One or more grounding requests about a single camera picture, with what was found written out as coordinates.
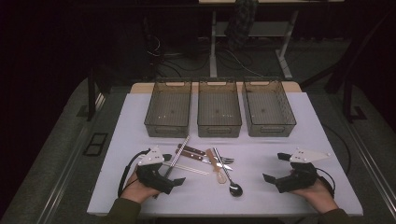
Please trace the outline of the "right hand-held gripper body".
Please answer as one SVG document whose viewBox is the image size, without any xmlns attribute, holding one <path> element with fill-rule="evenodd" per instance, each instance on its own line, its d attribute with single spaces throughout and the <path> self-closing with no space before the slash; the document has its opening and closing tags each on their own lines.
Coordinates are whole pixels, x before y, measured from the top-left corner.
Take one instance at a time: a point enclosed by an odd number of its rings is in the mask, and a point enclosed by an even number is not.
<svg viewBox="0 0 396 224">
<path fill-rule="evenodd" d="M 290 166 L 292 168 L 290 174 L 278 178 L 275 182 L 280 193 L 308 188 L 313 186 L 317 179 L 320 179 L 328 189 L 331 189 L 330 183 L 324 177 L 318 175 L 317 168 L 313 164 L 313 161 L 328 159 L 330 157 L 329 153 L 296 149 L 290 155 Z"/>
</svg>

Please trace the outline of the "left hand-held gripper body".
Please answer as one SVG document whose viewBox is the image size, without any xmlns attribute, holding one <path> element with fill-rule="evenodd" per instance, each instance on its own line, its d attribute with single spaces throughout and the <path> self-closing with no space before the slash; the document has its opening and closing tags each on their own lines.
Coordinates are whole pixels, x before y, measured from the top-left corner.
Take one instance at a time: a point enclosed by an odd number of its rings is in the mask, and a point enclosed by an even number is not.
<svg viewBox="0 0 396 224">
<path fill-rule="evenodd" d="M 163 153 L 159 147 L 150 148 L 138 162 L 136 174 L 139 181 L 146 187 L 169 194 L 173 189 L 172 180 L 159 173 L 162 162 L 164 162 Z"/>
</svg>

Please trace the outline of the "white chopstick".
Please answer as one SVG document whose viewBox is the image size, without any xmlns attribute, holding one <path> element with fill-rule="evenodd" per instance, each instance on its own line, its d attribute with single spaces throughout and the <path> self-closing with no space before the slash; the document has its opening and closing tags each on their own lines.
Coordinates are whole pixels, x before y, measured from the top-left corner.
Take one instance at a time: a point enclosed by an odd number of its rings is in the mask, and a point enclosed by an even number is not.
<svg viewBox="0 0 396 224">
<path fill-rule="evenodd" d="M 199 174 L 199 175 L 208 175 L 209 174 L 209 172 L 201 171 L 201 170 L 190 168 L 190 167 L 183 166 L 183 165 L 175 165 L 173 168 L 177 168 L 177 169 L 181 169 L 181 170 L 184 170 L 184 171 L 196 173 L 196 174 Z"/>
<path fill-rule="evenodd" d="M 171 166 L 171 162 L 162 162 L 162 164 L 165 165 L 165 166 L 168 166 L 168 167 Z M 205 172 L 205 171 L 202 171 L 202 170 L 198 170 L 198 169 L 191 168 L 191 167 L 188 167 L 188 166 L 185 166 L 185 165 L 180 165 L 180 164 L 175 164 L 174 168 L 181 169 L 181 170 L 188 171 L 188 172 L 192 172 L 192 173 L 196 173 L 196 174 L 200 174 L 200 175 L 208 175 L 209 174 L 209 172 Z"/>
</svg>

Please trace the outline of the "wooden-handled steak knife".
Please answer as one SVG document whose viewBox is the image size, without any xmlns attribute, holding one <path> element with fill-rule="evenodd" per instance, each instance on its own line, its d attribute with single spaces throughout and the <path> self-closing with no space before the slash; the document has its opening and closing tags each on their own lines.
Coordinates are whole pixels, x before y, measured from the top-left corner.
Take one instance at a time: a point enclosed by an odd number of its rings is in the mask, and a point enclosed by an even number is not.
<svg viewBox="0 0 396 224">
<path fill-rule="evenodd" d="M 205 162 L 205 163 L 211 164 L 211 161 L 210 161 L 209 157 L 202 150 L 185 148 L 181 152 L 181 155 L 184 156 L 184 157 L 191 158 L 193 160 L 197 160 L 197 161 L 201 161 L 201 162 Z M 234 159 L 225 158 L 225 157 L 219 157 L 219 158 L 215 157 L 215 162 L 216 162 L 216 165 L 218 167 L 221 166 L 221 164 L 220 164 L 221 161 L 223 162 L 223 164 L 225 165 L 225 168 L 227 170 L 231 171 L 233 169 L 231 167 L 231 164 L 234 163 Z"/>
</svg>

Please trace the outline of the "long metal spoon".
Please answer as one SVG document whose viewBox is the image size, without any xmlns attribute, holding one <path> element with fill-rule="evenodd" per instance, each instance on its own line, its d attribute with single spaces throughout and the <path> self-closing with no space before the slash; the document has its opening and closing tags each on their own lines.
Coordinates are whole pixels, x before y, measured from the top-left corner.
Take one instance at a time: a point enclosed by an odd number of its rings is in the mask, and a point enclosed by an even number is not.
<svg viewBox="0 0 396 224">
<path fill-rule="evenodd" d="M 223 163 L 223 161 L 222 161 L 222 159 L 221 159 L 221 157 L 220 157 L 219 151 L 218 151 L 215 147 L 213 148 L 213 150 L 214 150 L 214 152 L 215 152 L 215 154 L 216 154 L 216 156 L 217 156 L 217 158 L 218 158 L 218 160 L 219 160 L 219 163 L 221 164 L 222 169 L 224 170 L 224 173 L 226 174 L 226 176 L 227 176 L 227 178 L 228 178 L 228 180 L 229 180 L 229 182 L 230 182 L 229 191 L 230 191 L 231 195 L 232 195 L 233 197 L 240 197 L 240 196 L 242 196 L 242 195 L 243 195 L 243 189 L 241 188 L 240 185 L 234 183 L 233 180 L 231 179 L 231 177 L 230 177 L 230 175 L 229 175 L 229 172 L 228 172 L 228 170 L 225 168 L 225 164 Z"/>
</svg>

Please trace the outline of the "smoky clear plastic bin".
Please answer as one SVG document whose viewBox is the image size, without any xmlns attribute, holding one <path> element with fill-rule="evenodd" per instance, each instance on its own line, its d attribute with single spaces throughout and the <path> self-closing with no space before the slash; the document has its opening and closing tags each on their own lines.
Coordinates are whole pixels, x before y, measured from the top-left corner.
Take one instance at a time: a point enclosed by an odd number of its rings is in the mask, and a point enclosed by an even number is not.
<svg viewBox="0 0 396 224">
<path fill-rule="evenodd" d="M 184 138 L 189 133 L 190 78 L 157 78 L 144 120 L 149 137 Z"/>
<path fill-rule="evenodd" d="M 290 136 L 297 121 L 280 80 L 245 77 L 242 96 L 249 136 Z"/>
<path fill-rule="evenodd" d="M 200 137 L 239 136 L 242 118 L 233 78 L 207 77 L 199 80 L 197 125 Z"/>
</svg>

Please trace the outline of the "person's left hand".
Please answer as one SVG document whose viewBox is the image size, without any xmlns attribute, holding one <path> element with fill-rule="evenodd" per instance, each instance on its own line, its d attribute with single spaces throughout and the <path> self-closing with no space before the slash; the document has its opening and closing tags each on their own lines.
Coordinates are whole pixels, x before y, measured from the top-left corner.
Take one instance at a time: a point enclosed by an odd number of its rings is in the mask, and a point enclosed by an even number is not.
<svg viewBox="0 0 396 224">
<path fill-rule="evenodd" d="M 138 180 L 137 174 L 132 173 L 120 197 L 135 203 L 143 203 L 149 197 L 157 194 L 159 194 L 158 190 L 146 187 Z"/>
</svg>

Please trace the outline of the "person's right hand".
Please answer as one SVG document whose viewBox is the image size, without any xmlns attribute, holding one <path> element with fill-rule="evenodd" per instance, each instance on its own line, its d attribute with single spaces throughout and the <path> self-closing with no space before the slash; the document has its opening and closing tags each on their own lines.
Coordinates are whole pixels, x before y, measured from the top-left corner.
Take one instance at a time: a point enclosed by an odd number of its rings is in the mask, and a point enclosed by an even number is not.
<svg viewBox="0 0 396 224">
<path fill-rule="evenodd" d="M 291 193 L 303 197 L 320 214 L 338 209 L 338 205 L 332 195 L 319 179 L 316 180 L 313 186 L 293 190 Z"/>
</svg>

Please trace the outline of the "black tripod stand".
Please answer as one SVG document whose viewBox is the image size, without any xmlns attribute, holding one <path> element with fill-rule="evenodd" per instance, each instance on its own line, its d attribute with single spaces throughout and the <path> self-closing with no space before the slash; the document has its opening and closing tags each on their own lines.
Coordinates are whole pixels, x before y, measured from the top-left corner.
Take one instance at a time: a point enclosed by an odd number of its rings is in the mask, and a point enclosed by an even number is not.
<svg viewBox="0 0 396 224">
<path fill-rule="evenodd" d="M 325 85 L 325 90 L 330 93 L 337 92 L 346 80 L 350 70 L 362 54 L 370 39 L 375 34 L 376 30 L 390 14 L 391 11 L 380 13 L 373 18 L 371 23 L 363 22 L 363 29 L 351 39 L 350 45 L 341 59 L 313 77 L 300 82 L 300 88 L 305 89 L 320 79 L 323 79 L 326 76 L 331 76 Z"/>
</svg>

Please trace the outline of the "dark hanging cloth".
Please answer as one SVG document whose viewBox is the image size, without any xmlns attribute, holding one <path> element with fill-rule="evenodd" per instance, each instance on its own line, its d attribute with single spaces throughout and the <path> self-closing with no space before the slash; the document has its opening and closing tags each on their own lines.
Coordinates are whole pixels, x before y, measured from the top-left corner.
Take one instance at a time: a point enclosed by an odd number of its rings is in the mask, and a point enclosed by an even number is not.
<svg viewBox="0 0 396 224">
<path fill-rule="evenodd" d="M 258 0 L 235 0 L 233 15 L 224 31 L 231 50 L 244 47 L 255 21 L 258 5 Z"/>
</svg>

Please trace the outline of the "wooden-handled fork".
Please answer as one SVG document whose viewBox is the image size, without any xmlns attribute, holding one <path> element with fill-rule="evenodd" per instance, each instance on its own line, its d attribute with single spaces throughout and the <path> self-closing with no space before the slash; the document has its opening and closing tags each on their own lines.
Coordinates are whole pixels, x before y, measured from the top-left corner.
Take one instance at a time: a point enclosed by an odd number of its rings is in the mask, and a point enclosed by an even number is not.
<svg viewBox="0 0 396 224">
<path fill-rule="evenodd" d="M 202 150 L 194 148 L 194 147 L 184 146 L 183 151 L 181 152 L 181 155 L 191 158 L 191 159 L 194 159 L 194 160 L 197 160 L 197 161 L 211 163 L 209 158 L 206 156 L 205 151 L 202 151 Z M 234 162 L 234 159 L 232 159 L 232 158 L 221 157 L 221 159 L 224 164 L 232 164 Z"/>
</svg>

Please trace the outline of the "black floor frame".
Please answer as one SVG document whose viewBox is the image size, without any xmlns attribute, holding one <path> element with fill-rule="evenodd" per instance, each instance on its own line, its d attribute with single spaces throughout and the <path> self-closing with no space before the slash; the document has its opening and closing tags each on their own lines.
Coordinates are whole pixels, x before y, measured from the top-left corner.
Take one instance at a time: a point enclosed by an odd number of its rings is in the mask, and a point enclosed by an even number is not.
<svg viewBox="0 0 396 224">
<path fill-rule="evenodd" d="M 98 157 L 101 155 L 107 139 L 107 133 L 94 133 L 89 144 L 83 151 L 84 156 Z"/>
</svg>

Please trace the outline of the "metal floor rail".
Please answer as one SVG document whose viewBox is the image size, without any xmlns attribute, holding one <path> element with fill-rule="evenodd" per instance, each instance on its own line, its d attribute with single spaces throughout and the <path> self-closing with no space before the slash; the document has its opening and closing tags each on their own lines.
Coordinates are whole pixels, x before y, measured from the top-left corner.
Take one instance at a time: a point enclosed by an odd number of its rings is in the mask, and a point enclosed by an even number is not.
<svg viewBox="0 0 396 224">
<path fill-rule="evenodd" d="M 396 219 L 396 133 L 385 124 L 355 121 L 347 129 L 379 198 Z"/>
<path fill-rule="evenodd" d="M 45 206 L 36 222 L 36 224 L 50 224 L 53 219 L 56 210 L 64 196 L 64 192 L 67 189 L 69 181 L 72 178 L 74 171 L 80 156 L 84 148 L 86 147 L 89 136 L 92 132 L 92 127 L 96 122 L 96 114 L 99 113 L 106 101 L 106 97 L 99 93 L 96 99 L 96 112 L 91 121 L 85 121 L 81 130 L 78 133 L 76 143 L 72 147 L 70 156 L 67 158 L 66 164 L 60 172 L 54 187 L 49 192 L 49 198 L 47 199 Z"/>
</svg>

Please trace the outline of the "black post stand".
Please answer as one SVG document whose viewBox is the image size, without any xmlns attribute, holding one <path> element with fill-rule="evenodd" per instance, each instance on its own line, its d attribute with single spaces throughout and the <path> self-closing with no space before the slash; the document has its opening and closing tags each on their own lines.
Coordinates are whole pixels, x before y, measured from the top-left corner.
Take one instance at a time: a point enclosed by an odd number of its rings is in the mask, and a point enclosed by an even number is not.
<svg viewBox="0 0 396 224">
<path fill-rule="evenodd" d="M 354 120 L 365 120 L 367 117 L 359 106 L 352 104 L 353 83 L 347 79 L 344 83 L 343 114 L 349 123 Z"/>
<path fill-rule="evenodd" d="M 96 99 L 99 93 L 109 93 L 112 85 L 110 75 L 103 66 L 92 67 L 88 72 L 88 118 L 91 121 L 96 112 Z"/>
</svg>

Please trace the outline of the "white desk frame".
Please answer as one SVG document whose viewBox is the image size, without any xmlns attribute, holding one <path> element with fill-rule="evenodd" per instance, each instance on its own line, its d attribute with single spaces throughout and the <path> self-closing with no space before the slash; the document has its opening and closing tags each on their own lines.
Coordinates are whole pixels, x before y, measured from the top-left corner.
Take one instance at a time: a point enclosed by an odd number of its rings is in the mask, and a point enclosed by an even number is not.
<svg viewBox="0 0 396 224">
<path fill-rule="evenodd" d="M 204 6 L 230 6 L 235 0 L 199 0 L 200 5 Z M 321 3 L 342 3 L 344 0 L 258 0 L 260 6 L 269 7 L 274 5 L 281 6 L 297 6 L 301 7 L 303 4 L 308 6 L 320 5 Z M 253 37 L 282 37 L 282 46 L 276 50 L 277 63 L 280 66 L 283 76 L 286 79 L 291 79 L 292 74 L 289 69 L 289 64 L 285 58 L 285 54 L 291 40 L 291 35 L 297 21 L 299 9 L 294 9 L 290 14 L 288 21 L 260 21 L 258 24 L 252 26 L 251 35 Z M 226 28 L 225 22 L 217 22 L 217 11 L 212 11 L 211 24 L 211 45 L 209 54 L 209 70 L 211 77 L 218 76 L 217 57 L 216 57 L 216 38 L 221 36 L 221 31 Z"/>
</svg>

